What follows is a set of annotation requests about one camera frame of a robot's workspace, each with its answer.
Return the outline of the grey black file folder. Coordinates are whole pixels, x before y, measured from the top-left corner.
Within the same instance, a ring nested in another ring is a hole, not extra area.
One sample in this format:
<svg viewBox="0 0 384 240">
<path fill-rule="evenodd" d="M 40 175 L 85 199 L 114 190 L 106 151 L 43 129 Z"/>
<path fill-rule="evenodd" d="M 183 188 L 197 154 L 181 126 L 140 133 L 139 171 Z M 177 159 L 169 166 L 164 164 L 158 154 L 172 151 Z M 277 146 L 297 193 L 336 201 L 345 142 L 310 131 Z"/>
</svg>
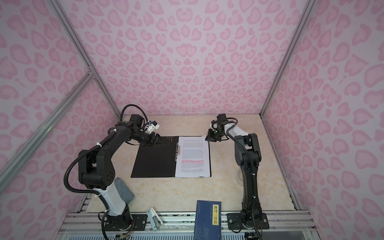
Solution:
<svg viewBox="0 0 384 240">
<path fill-rule="evenodd" d="M 160 146 L 140 146 L 132 178 L 173 178 L 176 172 L 176 144 L 179 137 L 164 137 Z"/>
</svg>

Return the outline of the white paper sheet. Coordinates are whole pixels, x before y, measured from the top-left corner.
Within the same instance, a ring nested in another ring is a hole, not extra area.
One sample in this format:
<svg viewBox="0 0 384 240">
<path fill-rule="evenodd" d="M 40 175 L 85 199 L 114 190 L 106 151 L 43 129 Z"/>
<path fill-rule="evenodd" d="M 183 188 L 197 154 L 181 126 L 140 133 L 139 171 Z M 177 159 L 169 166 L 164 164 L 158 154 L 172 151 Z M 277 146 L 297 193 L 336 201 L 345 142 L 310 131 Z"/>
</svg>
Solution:
<svg viewBox="0 0 384 240">
<path fill-rule="evenodd" d="M 179 137 L 176 160 L 176 178 L 211 177 L 211 157 L 206 135 Z"/>
</svg>

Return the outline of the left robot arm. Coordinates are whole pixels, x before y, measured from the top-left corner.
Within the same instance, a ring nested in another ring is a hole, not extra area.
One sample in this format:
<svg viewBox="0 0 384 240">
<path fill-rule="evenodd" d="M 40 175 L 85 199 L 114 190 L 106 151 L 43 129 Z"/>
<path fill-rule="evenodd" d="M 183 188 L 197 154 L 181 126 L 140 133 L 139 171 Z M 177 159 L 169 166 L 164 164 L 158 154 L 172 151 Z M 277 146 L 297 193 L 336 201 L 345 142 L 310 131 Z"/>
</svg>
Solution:
<svg viewBox="0 0 384 240">
<path fill-rule="evenodd" d="M 123 200 L 115 183 L 115 168 L 112 156 L 118 148 L 129 140 L 142 145 L 161 144 L 161 137 L 153 130 L 148 130 L 152 122 L 147 117 L 131 115 L 128 121 L 119 121 L 109 129 L 108 135 L 96 144 L 96 149 L 81 154 L 79 164 L 79 182 L 88 190 L 95 191 L 106 207 L 105 222 L 122 226 L 124 229 L 132 224 L 127 201 Z"/>
</svg>

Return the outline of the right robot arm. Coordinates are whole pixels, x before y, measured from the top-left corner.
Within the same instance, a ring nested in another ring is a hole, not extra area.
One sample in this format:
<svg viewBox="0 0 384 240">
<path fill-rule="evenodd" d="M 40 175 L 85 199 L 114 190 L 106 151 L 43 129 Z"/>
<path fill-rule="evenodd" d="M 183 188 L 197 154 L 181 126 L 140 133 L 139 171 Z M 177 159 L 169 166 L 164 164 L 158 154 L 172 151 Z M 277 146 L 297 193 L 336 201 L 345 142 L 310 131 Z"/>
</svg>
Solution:
<svg viewBox="0 0 384 240">
<path fill-rule="evenodd" d="M 258 136 L 247 133 L 238 127 L 236 118 L 226 114 L 217 115 L 211 122 L 206 141 L 221 142 L 223 137 L 235 143 L 235 160 L 243 177 L 243 201 L 241 224 L 257 230 L 258 221 L 262 220 L 262 207 L 258 195 L 257 173 L 262 160 Z"/>
</svg>

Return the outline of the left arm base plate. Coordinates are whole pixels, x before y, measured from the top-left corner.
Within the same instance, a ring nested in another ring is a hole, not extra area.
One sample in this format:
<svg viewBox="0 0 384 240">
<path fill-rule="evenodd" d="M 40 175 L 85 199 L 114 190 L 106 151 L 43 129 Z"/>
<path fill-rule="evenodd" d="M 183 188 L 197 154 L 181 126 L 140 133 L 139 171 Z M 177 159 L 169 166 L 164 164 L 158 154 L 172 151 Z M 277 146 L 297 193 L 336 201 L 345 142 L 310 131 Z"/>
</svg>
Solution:
<svg viewBox="0 0 384 240">
<path fill-rule="evenodd" d="M 105 230 L 110 232 L 145 231 L 148 219 L 146 214 L 134 214 L 131 215 L 131 218 L 131 223 L 126 224 L 120 220 L 113 221 L 113 217 L 107 217 L 105 220 Z"/>
</svg>

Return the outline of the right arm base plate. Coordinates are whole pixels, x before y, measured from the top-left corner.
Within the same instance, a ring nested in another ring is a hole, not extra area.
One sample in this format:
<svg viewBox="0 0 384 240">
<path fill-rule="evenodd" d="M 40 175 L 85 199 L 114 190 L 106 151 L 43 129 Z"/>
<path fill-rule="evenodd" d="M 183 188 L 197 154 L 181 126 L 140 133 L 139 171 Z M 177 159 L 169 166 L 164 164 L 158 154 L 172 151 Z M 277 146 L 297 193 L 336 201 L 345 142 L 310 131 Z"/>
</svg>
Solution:
<svg viewBox="0 0 384 240">
<path fill-rule="evenodd" d="M 254 229 L 252 219 L 246 219 L 241 213 L 228 213 L 226 216 L 229 230 L 239 231 Z M 262 213 L 262 217 L 260 219 L 255 219 L 255 224 L 259 230 L 268 230 L 270 228 L 268 218 L 265 213 Z"/>
</svg>

